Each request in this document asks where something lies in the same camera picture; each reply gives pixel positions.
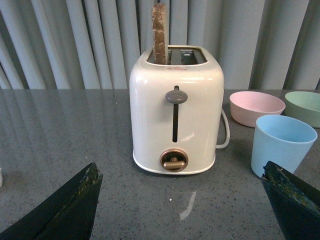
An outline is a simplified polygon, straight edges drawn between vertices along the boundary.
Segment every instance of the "gray lever knob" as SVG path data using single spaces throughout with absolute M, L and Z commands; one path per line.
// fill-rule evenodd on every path
M 181 90 L 168 91 L 165 95 L 165 99 L 171 104 L 183 104 L 188 99 L 188 95 Z

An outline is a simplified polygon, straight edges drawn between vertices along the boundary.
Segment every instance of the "toaster base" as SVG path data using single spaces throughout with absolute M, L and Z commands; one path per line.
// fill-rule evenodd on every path
M 134 161 L 135 161 L 135 163 L 140 167 L 140 168 L 142 168 L 143 170 L 146 170 L 146 171 L 148 171 L 148 172 L 152 172 L 152 173 L 156 173 L 156 174 L 169 174 L 169 175 L 191 175 L 191 174 L 199 174 L 199 173 L 203 173 L 203 172 L 205 172 L 205 171 L 207 171 L 208 169 L 210 169 L 213 165 L 214 165 L 214 163 L 215 163 L 215 161 L 216 161 L 216 154 L 214 154 L 214 157 L 213 157 L 213 161 L 212 161 L 212 163 L 208 166 L 208 167 L 206 167 L 206 168 L 204 168 L 204 169 L 201 169 L 201 170 L 196 170 L 196 171 L 178 171 L 178 172 L 172 172 L 172 171 L 166 171 L 166 170 L 154 170 L 154 169 L 151 169 L 151 168 L 147 168 L 147 167 L 145 167 L 145 166 L 142 166 L 138 161 L 137 161 L 137 159 L 136 159 L 136 157 L 135 157 L 135 151 L 133 151 L 133 159 L 134 159 Z

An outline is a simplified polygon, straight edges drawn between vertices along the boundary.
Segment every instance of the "plastic cup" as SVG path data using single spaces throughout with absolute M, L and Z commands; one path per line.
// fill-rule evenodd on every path
M 295 118 L 261 116 L 256 120 L 251 168 L 261 178 L 272 161 L 293 174 L 317 137 L 311 126 Z

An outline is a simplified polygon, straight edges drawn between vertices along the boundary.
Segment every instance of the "pink bowl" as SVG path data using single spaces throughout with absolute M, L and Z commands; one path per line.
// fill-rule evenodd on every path
M 286 104 L 279 98 L 257 91 L 238 91 L 230 96 L 231 116 L 238 123 L 255 128 L 264 115 L 280 115 Z

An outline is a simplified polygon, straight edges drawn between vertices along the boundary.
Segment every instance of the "green bowl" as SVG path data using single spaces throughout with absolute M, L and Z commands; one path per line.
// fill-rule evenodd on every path
M 287 93 L 284 114 L 320 128 L 320 94 L 308 91 Z

